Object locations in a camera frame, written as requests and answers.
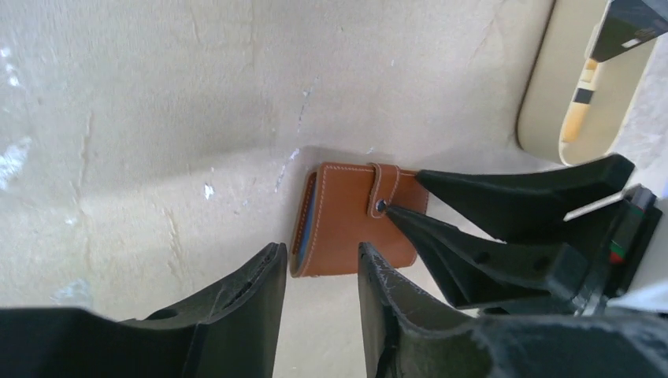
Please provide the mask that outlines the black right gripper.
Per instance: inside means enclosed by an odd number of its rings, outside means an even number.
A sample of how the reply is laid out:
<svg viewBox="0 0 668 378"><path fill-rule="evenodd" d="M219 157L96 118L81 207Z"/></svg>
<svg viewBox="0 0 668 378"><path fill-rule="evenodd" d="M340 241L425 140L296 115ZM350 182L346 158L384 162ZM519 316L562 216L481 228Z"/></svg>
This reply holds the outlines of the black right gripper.
<svg viewBox="0 0 668 378"><path fill-rule="evenodd" d="M620 192L635 165L612 154L522 174L421 170L428 192L495 239L515 242L567 213ZM663 211L636 185L619 199L564 222L566 243L499 243L399 206L386 216L409 239L456 309L563 309L599 315L629 290Z"/></svg>

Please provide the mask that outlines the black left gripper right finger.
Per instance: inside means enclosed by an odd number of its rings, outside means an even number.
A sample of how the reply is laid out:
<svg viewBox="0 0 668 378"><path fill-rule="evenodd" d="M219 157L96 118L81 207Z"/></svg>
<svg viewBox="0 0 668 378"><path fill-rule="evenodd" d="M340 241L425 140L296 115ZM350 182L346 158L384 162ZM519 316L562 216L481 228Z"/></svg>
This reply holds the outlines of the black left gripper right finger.
<svg viewBox="0 0 668 378"><path fill-rule="evenodd" d="M664 377L667 322L647 315L471 317L358 248L369 377Z"/></svg>

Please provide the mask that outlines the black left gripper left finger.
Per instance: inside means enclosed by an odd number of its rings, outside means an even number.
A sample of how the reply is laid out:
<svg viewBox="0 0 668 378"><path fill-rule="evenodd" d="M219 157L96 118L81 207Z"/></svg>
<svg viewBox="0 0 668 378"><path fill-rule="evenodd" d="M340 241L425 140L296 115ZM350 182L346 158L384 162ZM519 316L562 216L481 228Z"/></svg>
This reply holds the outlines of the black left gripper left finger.
<svg viewBox="0 0 668 378"><path fill-rule="evenodd" d="M145 319L81 308L1 311L4 377L270 377L287 251L270 243L235 272Z"/></svg>

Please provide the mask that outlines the brown leather card holder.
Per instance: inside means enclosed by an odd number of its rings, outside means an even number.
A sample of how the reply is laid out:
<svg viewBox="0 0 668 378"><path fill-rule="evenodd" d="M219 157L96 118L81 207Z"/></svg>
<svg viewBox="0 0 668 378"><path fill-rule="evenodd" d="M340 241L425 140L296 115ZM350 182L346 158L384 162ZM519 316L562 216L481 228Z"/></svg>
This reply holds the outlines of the brown leather card holder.
<svg viewBox="0 0 668 378"><path fill-rule="evenodd" d="M395 268L417 252L384 214L399 206L424 214L429 193L415 173L397 165L324 162L306 177L290 252L294 278L358 271L358 245L372 243Z"/></svg>

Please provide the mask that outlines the black credit card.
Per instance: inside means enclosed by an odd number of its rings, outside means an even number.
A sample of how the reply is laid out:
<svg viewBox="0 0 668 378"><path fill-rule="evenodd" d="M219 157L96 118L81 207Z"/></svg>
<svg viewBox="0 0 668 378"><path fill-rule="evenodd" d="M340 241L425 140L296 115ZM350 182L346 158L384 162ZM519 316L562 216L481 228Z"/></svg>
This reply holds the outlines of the black credit card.
<svg viewBox="0 0 668 378"><path fill-rule="evenodd" d="M667 33L667 0L611 1L590 58L604 62Z"/></svg>

